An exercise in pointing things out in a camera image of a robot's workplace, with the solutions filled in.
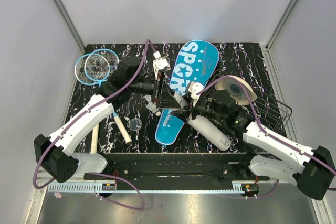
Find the white shuttlecock of pair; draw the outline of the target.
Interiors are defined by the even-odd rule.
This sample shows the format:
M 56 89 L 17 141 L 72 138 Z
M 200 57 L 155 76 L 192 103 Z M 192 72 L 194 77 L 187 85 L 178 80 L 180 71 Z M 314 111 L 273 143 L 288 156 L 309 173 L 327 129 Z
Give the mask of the white shuttlecock of pair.
M 146 105 L 146 108 L 151 111 L 153 114 L 155 114 L 156 116 L 160 116 L 161 115 L 161 111 L 156 108 L 155 105 L 152 105 L 152 104 L 147 104 Z
M 152 97 L 150 95 L 145 95 L 144 98 L 149 104 L 155 105 L 154 102 L 152 101 Z

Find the white shuttlecock tube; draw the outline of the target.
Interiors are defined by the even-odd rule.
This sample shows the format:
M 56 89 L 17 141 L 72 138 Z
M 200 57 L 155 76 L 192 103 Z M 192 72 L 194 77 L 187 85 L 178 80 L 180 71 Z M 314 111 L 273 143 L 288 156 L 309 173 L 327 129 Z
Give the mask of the white shuttlecock tube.
M 181 100 L 183 103 L 181 109 L 173 111 L 188 111 L 188 104 L 185 100 L 186 98 L 184 98 L 177 91 L 176 95 L 179 96 L 179 100 Z M 204 136 L 207 140 L 213 143 L 221 151 L 226 151 L 229 149 L 231 145 L 230 139 L 223 132 L 221 132 L 210 120 L 198 115 L 196 117 L 196 120 L 189 120 L 189 125 L 197 130 L 202 136 Z

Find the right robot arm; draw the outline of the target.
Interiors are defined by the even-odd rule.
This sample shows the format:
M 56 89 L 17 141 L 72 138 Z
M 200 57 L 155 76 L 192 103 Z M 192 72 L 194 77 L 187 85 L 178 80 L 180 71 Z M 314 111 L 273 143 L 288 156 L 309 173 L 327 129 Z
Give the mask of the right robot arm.
M 250 105 L 254 93 L 234 85 L 234 90 L 217 90 L 211 102 L 202 102 L 197 93 L 174 92 L 177 108 L 173 114 L 197 130 L 220 150 L 230 147 L 232 137 L 258 146 L 275 155 L 270 159 L 254 154 L 238 167 L 239 176 L 250 180 L 266 176 L 294 184 L 303 194 L 322 200 L 335 178 L 330 152 L 295 143 L 265 127 L 242 108 Z

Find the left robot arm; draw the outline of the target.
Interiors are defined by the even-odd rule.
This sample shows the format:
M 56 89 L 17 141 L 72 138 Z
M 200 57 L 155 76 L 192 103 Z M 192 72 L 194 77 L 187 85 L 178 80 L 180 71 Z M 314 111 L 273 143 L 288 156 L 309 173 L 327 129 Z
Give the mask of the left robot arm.
M 75 157 L 74 150 L 94 127 L 112 115 L 129 98 L 130 93 L 148 94 L 160 109 L 172 102 L 176 108 L 176 92 L 164 80 L 164 69 L 169 66 L 165 57 L 153 61 L 154 76 L 141 78 L 144 60 L 128 58 L 110 71 L 107 79 L 89 102 L 71 120 L 48 137 L 42 134 L 34 139 L 37 166 L 42 167 L 52 180 L 64 183 L 76 173 L 94 172 L 103 180 L 113 175 L 112 165 L 100 154 Z

